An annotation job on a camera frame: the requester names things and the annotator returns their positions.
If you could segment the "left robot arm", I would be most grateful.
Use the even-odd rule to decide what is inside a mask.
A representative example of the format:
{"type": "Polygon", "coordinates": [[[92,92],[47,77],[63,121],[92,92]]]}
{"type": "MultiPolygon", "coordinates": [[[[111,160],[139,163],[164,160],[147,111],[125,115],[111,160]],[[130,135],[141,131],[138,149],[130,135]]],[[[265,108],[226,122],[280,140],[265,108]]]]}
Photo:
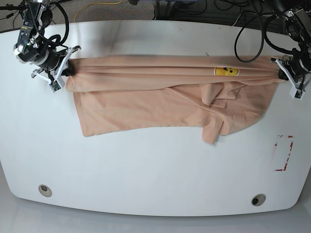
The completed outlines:
{"type": "Polygon", "coordinates": [[[311,17],[307,14],[311,10],[309,0],[268,0],[267,4],[273,10],[274,15],[269,17],[264,24],[282,18],[288,36],[298,43],[300,50],[287,50],[270,42],[265,36],[266,43],[278,52],[283,53],[282,65],[286,69],[279,72],[281,79],[290,80],[299,91],[311,82],[306,81],[306,75],[311,72],[311,17]]]}

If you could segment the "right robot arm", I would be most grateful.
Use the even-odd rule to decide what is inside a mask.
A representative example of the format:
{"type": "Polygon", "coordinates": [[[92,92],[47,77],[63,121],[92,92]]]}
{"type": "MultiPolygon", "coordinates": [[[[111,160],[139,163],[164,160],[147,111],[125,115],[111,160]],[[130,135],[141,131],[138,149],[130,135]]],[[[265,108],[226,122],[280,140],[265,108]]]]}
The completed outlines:
{"type": "Polygon", "coordinates": [[[17,43],[14,45],[14,56],[23,64],[38,66],[32,72],[32,78],[39,77],[47,81],[53,92],[62,89],[63,76],[72,76],[75,69],[70,63],[71,55],[80,50],[80,46],[64,45],[69,35],[69,18],[64,8],[54,0],[25,0],[20,13],[23,25],[19,30],[17,43]],[[52,22],[51,5],[55,5],[65,20],[65,34],[55,34],[46,38],[45,29],[52,22]]]}

